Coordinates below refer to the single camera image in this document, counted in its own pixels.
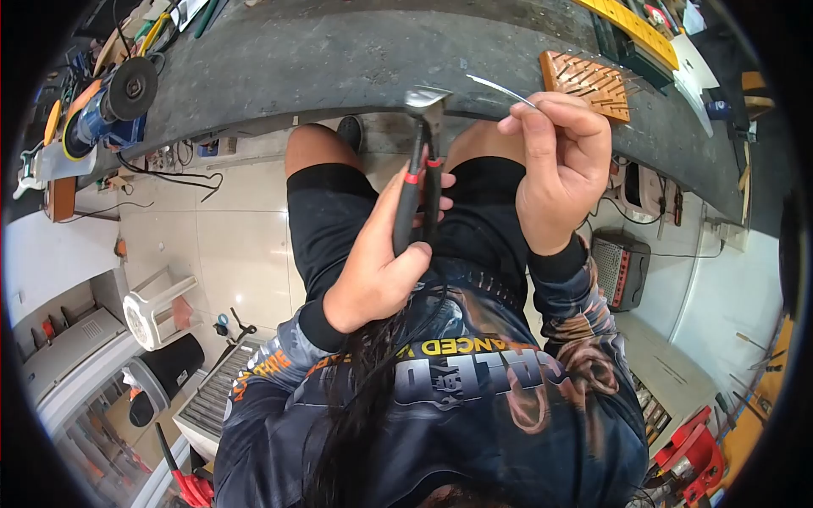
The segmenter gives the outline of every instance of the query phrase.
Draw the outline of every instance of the dark graphic shirt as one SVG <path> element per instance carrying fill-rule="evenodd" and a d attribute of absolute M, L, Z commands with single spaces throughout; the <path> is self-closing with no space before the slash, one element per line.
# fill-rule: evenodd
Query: dark graphic shirt
<path fill-rule="evenodd" d="M 526 506 L 622 506 L 643 480 L 641 408 L 592 258 L 557 282 L 531 258 L 544 350 L 525 317 L 487 287 L 494 281 L 444 261 L 446 301 L 398 355 L 366 506 L 418 506 L 455 479 L 498 484 Z M 436 310 L 440 287 L 430 270 L 408 323 Z M 324 377 L 348 376 L 303 331 L 312 330 L 303 316 L 321 305 L 282 323 L 235 379 L 215 461 L 219 508 L 300 500 L 303 468 L 318 460 L 328 431 Z"/>

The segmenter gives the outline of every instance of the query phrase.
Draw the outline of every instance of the wall outlet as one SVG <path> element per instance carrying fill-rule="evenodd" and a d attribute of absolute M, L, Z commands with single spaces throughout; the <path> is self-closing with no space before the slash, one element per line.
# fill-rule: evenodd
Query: wall outlet
<path fill-rule="evenodd" d="M 706 222 L 711 228 L 714 236 L 720 240 L 725 240 L 726 247 L 732 247 L 745 252 L 748 245 L 748 230 L 739 224 L 728 222 L 724 219 L 712 219 L 706 217 Z"/>

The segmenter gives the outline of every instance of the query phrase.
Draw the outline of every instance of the leg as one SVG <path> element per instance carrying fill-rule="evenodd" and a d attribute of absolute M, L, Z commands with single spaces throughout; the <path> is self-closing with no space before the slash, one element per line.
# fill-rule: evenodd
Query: leg
<path fill-rule="evenodd" d="M 360 171 L 353 149 L 333 130 L 296 128 L 285 149 L 293 260 L 307 301 L 335 282 L 378 193 Z"/>
<path fill-rule="evenodd" d="M 285 177 L 317 164 L 337 163 L 361 170 L 361 161 L 335 131 L 319 124 L 297 127 L 285 148 Z"/>
<path fill-rule="evenodd" d="M 497 122 L 477 120 L 454 139 L 444 168 L 451 171 L 460 163 L 478 157 L 503 157 L 524 166 L 525 143 L 522 136 L 500 134 Z"/>
<path fill-rule="evenodd" d="M 524 300 L 528 244 L 516 216 L 516 189 L 525 176 L 522 136 L 503 136 L 480 120 L 449 148 L 445 168 L 457 183 L 444 194 L 454 207 L 440 222 L 435 255 L 461 258 L 498 276 Z"/>

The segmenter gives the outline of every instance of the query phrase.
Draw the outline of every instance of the concrete workbench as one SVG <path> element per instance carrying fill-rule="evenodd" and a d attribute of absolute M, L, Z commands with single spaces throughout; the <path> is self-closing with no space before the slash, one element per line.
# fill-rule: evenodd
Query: concrete workbench
<path fill-rule="evenodd" d="M 430 11 L 430 8 L 443 11 Z M 543 88 L 543 50 L 598 53 L 586 9 L 568 0 L 232 0 L 200 39 L 187 29 L 166 53 L 135 157 L 193 136 L 259 135 L 349 113 L 399 111 L 411 85 L 454 91 L 450 115 L 500 119 L 511 100 L 471 73 L 522 95 Z M 598 56 L 595 59 L 609 64 Z M 673 85 L 629 99 L 613 126 L 617 154 L 651 167 L 739 221 L 740 169 L 724 125 L 709 138 Z M 113 167 L 99 158 L 87 185 Z"/>

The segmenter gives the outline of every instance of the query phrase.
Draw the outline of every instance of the black shoe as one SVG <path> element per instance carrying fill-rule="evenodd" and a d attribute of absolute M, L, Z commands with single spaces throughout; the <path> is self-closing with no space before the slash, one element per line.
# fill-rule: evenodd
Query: black shoe
<path fill-rule="evenodd" d="M 364 132 L 361 126 L 361 120 L 353 115 L 347 115 L 336 128 L 336 134 L 344 140 L 345 143 L 350 145 L 356 155 L 361 150 L 361 142 L 364 138 Z"/>

